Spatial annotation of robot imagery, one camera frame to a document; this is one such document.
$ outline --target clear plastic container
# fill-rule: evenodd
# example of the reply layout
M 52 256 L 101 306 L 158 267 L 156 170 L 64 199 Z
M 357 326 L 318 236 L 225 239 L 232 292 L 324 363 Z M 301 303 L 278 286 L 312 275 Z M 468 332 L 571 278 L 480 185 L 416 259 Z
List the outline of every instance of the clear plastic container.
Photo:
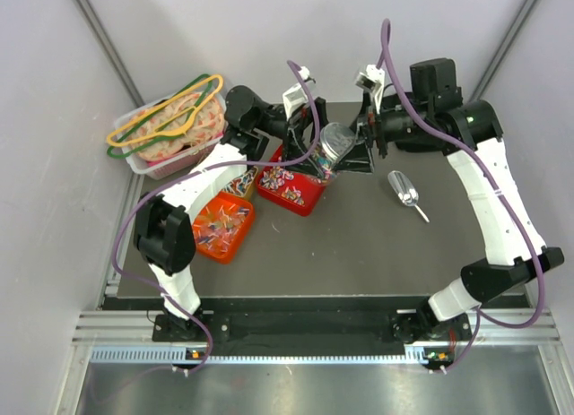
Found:
M 219 104 L 222 106 L 223 112 L 225 112 L 225 100 L 219 94 L 215 95 L 215 98 L 219 101 Z M 147 108 L 151 108 L 155 106 L 157 103 L 162 101 L 163 99 L 158 99 L 153 103 L 146 104 L 145 106 L 141 106 L 131 112 L 119 117 L 114 122 L 114 129 L 117 130 L 119 127 L 127 124 L 138 112 L 145 110 Z M 173 173 L 180 171 L 186 167 L 195 166 L 199 161 L 201 161 L 209 152 L 213 150 L 215 145 L 219 142 L 220 138 L 212 139 L 209 142 L 204 144 L 198 145 L 193 148 L 186 148 L 181 152 L 176 153 L 173 157 L 168 158 L 166 160 L 160 161 L 156 164 L 150 165 L 150 162 L 143 160 L 140 158 L 137 153 L 132 153 L 128 157 L 126 157 L 126 161 L 129 164 L 129 167 L 136 175 L 145 175 L 151 177 L 152 179 L 162 179 Z M 125 146 L 121 148 L 123 153 L 127 153 L 131 151 L 130 146 Z

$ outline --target yellow hanger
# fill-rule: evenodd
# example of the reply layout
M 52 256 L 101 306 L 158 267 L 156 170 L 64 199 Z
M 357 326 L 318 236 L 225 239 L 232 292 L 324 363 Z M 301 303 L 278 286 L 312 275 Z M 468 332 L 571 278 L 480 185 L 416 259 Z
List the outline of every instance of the yellow hanger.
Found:
M 210 81 L 213 81 L 213 80 L 217 80 L 217 87 L 212 92 L 210 92 L 209 95 L 207 95 L 207 97 L 205 97 L 205 99 L 201 103 L 199 103 L 198 106 L 192 106 L 191 108 L 186 108 L 185 110 L 182 110 L 181 112 L 177 113 L 176 115 L 174 115 L 173 117 L 171 117 L 170 119 L 165 121 L 163 124 L 155 127 L 153 130 L 153 133 L 151 133 L 151 134 L 143 135 L 142 137 L 137 137 L 136 139 L 126 140 L 125 142 L 116 142 L 115 140 L 113 140 L 114 137 L 119 137 L 119 135 L 122 132 L 124 132 L 125 130 L 131 128 L 132 126 L 134 126 L 135 124 L 140 122 L 142 119 L 144 119 L 150 113 L 155 112 L 157 110 L 160 110 L 162 108 L 165 108 L 166 106 L 171 104 L 176 99 L 180 99 L 181 97 L 187 95 L 189 92 L 194 91 L 197 88 L 201 88 L 206 83 L 209 83 Z M 196 121 L 196 116 L 199 113 L 199 111 L 205 106 L 205 104 L 210 99 L 212 99 L 215 96 L 215 94 L 217 94 L 219 91 L 222 90 L 222 87 L 223 87 L 223 78 L 219 74 L 214 74 L 213 76 L 209 76 L 208 78 L 203 79 L 201 82 L 198 82 L 194 85 L 191 85 L 189 88 L 187 88 L 186 90 L 183 90 L 179 94 L 174 95 L 170 99 L 163 101 L 161 104 L 158 104 L 157 106 L 154 106 L 152 108 L 147 109 L 145 111 L 145 113 L 143 113 L 139 117 L 131 120 L 130 122 L 128 122 L 124 126 L 119 127 L 113 133 L 110 133 L 108 135 L 108 137 L 106 137 L 106 142 L 110 146 L 113 146 L 115 148 L 123 148 L 124 146 L 127 146 L 128 144 L 144 142 L 146 140 L 150 140 L 150 139 L 152 139 L 154 137 L 158 137 L 160 135 L 165 136 L 165 137 L 177 137 L 178 135 L 185 134 L 187 132 L 187 130 L 189 130 L 189 128 L 191 128 L 192 125 L 194 124 L 194 122 Z M 179 128 L 174 128 L 172 130 L 160 131 L 164 126 L 170 124 L 171 122 L 173 122 L 178 117 L 181 117 L 182 115 L 185 115 L 186 113 L 189 113 L 192 110 L 193 110 L 193 112 L 192 112 L 191 116 L 189 117 L 189 119 L 186 121 L 186 123 L 184 125 L 180 126 Z

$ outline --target plastic bin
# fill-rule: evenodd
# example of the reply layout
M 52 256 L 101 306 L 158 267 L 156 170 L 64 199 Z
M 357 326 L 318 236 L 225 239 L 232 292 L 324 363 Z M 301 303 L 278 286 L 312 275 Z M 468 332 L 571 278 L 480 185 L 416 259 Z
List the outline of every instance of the plastic bin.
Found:
M 243 221 L 232 223 L 229 230 L 227 227 L 226 229 L 216 229 L 210 226 L 215 221 L 222 222 L 220 220 L 222 217 L 234 218 L 238 215 L 244 216 Z M 229 263 L 237 253 L 254 220 L 253 204 L 235 195 L 217 194 L 199 212 L 192 224 L 197 251 L 218 263 Z
M 219 101 L 223 111 L 225 111 L 226 107 L 223 97 L 217 94 L 215 95 L 215 98 Z M 153 103 L 141 106 L 140 108 L 132 110 L 122 117 L 119 117 L 114 122 L 114 129 L 117 130 L 119 127 L 127 124 L 135 116 L 136 113 L 140 112 L 141 110 L 153 107 L 160 101 L 161 99 L 158 99 Z M 136 153 L 132 153 L 130 156 L 126 157 L 126 161 L 136 175 L 145 175 L 156 180 L 162 179 L 186 167 L 195 166 L 203 157 L 205 157 L 209 152 L 213 150 L 218 142 L 219 138 L 196 146 L 195 148 L 184 149 L 183 151 L 175 154 L 173 157 L 167 160 L 159 161 L 153 165 L 150 165 L 150 162 L 146 160 L 142 160 Z M 121 149 L 123 153 L 131 151 L 130 146 L 126 146 Z
M 281 158 L 281 151 L 282 147 L 280 146 L 273 154 L 273 157 L 271 157 L 271 162 L 278 161 Z M 282 186 L 279 186 L 277 189 L 270 189 L 262 185 L 265 173 L 269 172 L 269 170 L 271 170 L 271 167 L 265 167 L 259 173 L 259 176 L 257 176 L 256 183 L 259 195 L 301 216 L 308 216 L 313 212 L 313 208 L 315 208 L 319 197 L 323 194 L 323 191 L 325 191 L 325 186 L 311 181 L 305 175 L 292 173 L 293 178 L 291 180 L 284 178 Z M 303 203 L 297 204 L 293 200 L 283 197 L 282 195 L 284 195 L 287 190 L 300 191 L 300 198 Z

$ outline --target metal floor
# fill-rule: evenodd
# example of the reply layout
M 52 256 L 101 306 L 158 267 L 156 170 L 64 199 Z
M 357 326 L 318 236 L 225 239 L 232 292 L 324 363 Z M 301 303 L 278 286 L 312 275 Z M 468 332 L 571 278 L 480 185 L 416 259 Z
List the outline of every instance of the metal floor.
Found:
M 156 371 L 98 405 L 84 386 L 77 415 L 552 415 L 539 351 L 474 348 L 446 376 L 420 366 L 208 366 L 185 379 Z M 99 399 L 149 365 L 90 365 Z
M 358 103 L 328 107 L 330 120 L 350 122 Z M 267 154 L 274 147 L 267 148 Z M 402 170 L 419 190 L 426 224 L 398 202 L 387 182 Z M 143 191 L 160 185 L 147 179 Z M 315 210 L 300 217 L 254 195 L 256 220 L 235 259 L 221 265 L 197 255 L 192 273 L 200 296 L 409 295 L 441 290 L 460 269 L 484 257 L 482 235 L 454 170 L 441 153 L 392 149 L 374 175 L 342 174 Z M 154 279 L 128 249 L 125 268 Z M 157 297 L 122 280 L 119 297 Z

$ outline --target orange tray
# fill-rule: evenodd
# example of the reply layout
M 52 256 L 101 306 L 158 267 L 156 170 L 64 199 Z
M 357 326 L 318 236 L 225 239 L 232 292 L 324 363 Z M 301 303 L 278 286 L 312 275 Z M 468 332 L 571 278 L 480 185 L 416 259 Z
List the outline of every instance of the orange tray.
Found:
M 253 204 L 235 195 L 217 194 L 192 224 L 196 249 L 218 263 L 229 263 L 254 219 Z

